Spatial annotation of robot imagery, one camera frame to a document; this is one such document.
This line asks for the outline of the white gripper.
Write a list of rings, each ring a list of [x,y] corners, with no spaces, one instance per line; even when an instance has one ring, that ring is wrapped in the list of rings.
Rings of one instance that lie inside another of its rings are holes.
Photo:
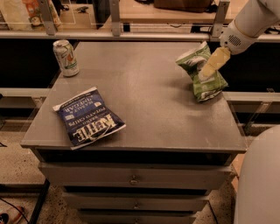
[[[258,27],[255,22],[233,20],[220,35],[220,45],[202,67],[200,74],[211,77],[230,59],[230,53],[236,55],[245,52],[257,40]]]

